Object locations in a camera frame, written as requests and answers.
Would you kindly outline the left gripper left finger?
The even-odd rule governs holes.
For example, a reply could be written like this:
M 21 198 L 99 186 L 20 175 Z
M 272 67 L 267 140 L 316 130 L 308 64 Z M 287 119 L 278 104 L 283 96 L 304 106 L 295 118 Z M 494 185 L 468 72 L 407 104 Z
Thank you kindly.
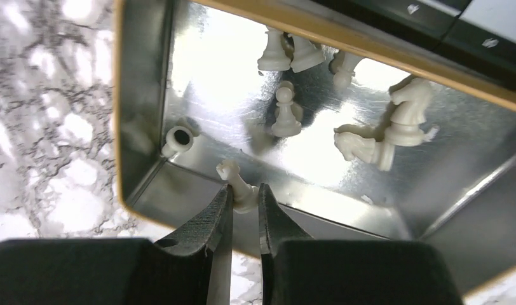
M 0 304 L 228 304 L 233 190 L 157 240 L 0 242 Z

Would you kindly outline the white piece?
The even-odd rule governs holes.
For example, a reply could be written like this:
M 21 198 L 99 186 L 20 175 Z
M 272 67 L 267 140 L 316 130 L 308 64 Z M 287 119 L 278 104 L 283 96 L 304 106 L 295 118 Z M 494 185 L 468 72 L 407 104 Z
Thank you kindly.
M 240 167 L 233 159 L 224 159 L 216 166 L 219 177 L 233 188 L 233 208 L 239 214 L 249 213 L 258 206 L 259 188 L 246 183 Z

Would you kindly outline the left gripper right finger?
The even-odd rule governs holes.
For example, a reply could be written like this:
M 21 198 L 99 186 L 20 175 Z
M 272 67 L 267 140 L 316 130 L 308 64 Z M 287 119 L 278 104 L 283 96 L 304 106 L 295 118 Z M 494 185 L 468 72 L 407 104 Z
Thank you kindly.
M 437 250 L 416 241 L 317 240 L 258 195 L 264 304 L 461 304 Z

